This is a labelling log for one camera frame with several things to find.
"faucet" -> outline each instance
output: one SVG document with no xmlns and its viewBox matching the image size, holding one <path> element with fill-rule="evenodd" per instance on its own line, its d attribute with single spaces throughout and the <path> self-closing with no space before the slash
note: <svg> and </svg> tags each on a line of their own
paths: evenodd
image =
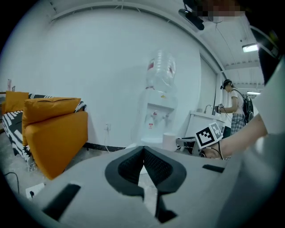
<svg viewBox="0 0 285 228">
<path fill-rule="evenodd" d="M 208 106 L 210 106 L 210 107 L 211 107 L 211 109 L 213 108 L 213 106 L 212 106 L 212 105 L 207 105 L 207 106 L 206 106 L 206 108 L 205 108 L 204 113 L 206 113 L 206 111 L 207 111 L 207 107 L 208 107 Z"/>
</svg>

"plaid skirt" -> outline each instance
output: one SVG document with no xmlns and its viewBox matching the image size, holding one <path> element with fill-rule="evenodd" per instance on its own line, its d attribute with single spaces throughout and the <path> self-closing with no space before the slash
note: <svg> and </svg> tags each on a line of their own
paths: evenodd
<svg viewBox="0 0 285 228">
<path fill-rule="evenodd" d="M 245 126 L 245 120 L 243 114 L 232 114 L 232 127 L 231 127 L 231 135 L 238 132 Z"/>
</svg>

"plastic water bottle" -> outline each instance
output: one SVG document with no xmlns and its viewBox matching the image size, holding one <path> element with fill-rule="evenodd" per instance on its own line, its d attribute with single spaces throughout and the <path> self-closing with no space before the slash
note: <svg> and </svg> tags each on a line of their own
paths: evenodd
<svg viewBox="0 0 285 228">
<path fill-rule="evenodd" d="M 171 92 L 175 73 L 175 60 L 171 53 L 164 50 L 155 52 L 147 68 L 147 89 Z"/>
</svg>

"sink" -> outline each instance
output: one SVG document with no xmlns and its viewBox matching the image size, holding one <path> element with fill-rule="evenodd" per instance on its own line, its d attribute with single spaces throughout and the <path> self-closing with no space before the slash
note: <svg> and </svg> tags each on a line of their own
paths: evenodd
<svg viewBox="0 0 285 228">
<path fill-rule="evenodd" d="M 190 111 L 190 121 L 185 137 L 194 137 L 195 133 L 216 122 L 221 132 L 224 131 L 225 121 L 220 115 L 211 115 L 201 112 Z"/>
</svg>

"gray floor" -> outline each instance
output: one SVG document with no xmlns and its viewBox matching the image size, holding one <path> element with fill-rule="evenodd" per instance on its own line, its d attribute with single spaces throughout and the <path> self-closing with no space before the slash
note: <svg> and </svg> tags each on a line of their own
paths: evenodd
<svg viewBox="0 0 285 228">
<path fill-rule="evenodd" d="M 92 149 L 87 151 L 85 148 L 82 148 L 67 166 L 66 170 L 80 161 L 107 153 L 107 151 L 98 151 Z M 0 168 L 4 174 L 8 172 L 17 173 L 19 178 L 20 194 L 24 197 L 26 197 L 26 188 L 40 183 L 48 184 L 50 182 L 50 180 L 47 179 L 40 170 L 36 169 L 34 171 L 28 171 L 25 160 L 20 155 L 14 155 L 10 141 L 5 133 L 0 134 Z M 6 180 L 10 185 L 10 188 L 16 193 L 18 191 L 16 176 L 14 174 L 8 174 L 6 176 Z M 144 189 L 144 204 L 146 208 L 151 212 L 152 215 L 154 215 L 157 197 L 156 187 L 148 174 L 140 175 L 138 185 Z"/>
</svg>

